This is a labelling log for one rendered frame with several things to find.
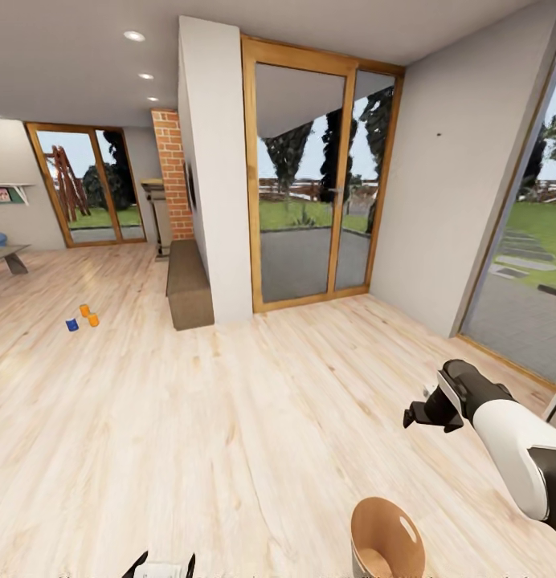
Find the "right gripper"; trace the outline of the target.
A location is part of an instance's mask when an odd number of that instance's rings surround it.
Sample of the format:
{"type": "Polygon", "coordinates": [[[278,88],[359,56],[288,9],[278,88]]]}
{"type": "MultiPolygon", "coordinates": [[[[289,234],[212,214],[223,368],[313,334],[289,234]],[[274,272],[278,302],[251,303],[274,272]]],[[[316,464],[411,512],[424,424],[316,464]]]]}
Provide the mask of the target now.
{"type": "Polygon", "coordinates": [[[464,426],[460,413],[441,409],[433,399],[433,395],[430,396],[427,402],[413,401],[411,407],[404,410],[404,428],[408,428],[414,421],[418,424],[439,425],[449,429],[457,429],[464,426]]]}

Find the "trash can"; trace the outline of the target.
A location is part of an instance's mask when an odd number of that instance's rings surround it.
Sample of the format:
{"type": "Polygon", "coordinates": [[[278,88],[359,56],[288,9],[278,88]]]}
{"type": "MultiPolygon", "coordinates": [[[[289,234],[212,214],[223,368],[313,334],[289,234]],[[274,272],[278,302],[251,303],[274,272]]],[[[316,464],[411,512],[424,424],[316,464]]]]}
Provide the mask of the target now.
{"type": "Polygon", "coordinates": [[[379,495],[360,500],[351,515],[350,535],[354,578],[423,578],[427,557],[422,536],[391,500],[379,495]],[[411,526],[416,542],[401,518],[411,526]]]}

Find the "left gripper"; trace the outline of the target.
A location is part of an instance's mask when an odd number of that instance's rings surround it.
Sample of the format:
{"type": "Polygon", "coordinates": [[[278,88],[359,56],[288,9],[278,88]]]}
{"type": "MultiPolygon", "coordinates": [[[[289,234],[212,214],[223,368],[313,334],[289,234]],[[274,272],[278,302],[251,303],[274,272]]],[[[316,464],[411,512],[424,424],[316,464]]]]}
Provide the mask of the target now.
{"type": "MultiPolygon", "coordinates": [[[[133,578],[135,568],[145,563],[146,559],[148,558],[148,555],[149,552],[142,553],[142,556],[133,564],[133,566],[131,566],[131,568],[129,568],[128,571],[126,571],[126,573],[121,578],[133,578]]],[[[192,578],[195,567],[195,554],[192,555],[191,560],[189,564],[187,564],[187,566],[188,566],[188,574],[186,575],[186,578],[192,578]]]]}

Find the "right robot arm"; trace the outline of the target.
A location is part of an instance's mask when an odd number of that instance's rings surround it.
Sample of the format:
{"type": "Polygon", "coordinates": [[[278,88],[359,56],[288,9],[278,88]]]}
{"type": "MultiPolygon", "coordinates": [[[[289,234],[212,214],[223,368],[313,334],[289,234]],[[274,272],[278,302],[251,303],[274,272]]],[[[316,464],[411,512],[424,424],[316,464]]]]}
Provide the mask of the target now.
{"type": "Polygon", "coordinates": [[[518,508],[556,532],[556,429],[468,362],[450,360],[437,379],[437,385],[423,385],[427,402],[413,401],[404,410],[404,428],[416,421],[457,429],[466,418],[518,508]]]}

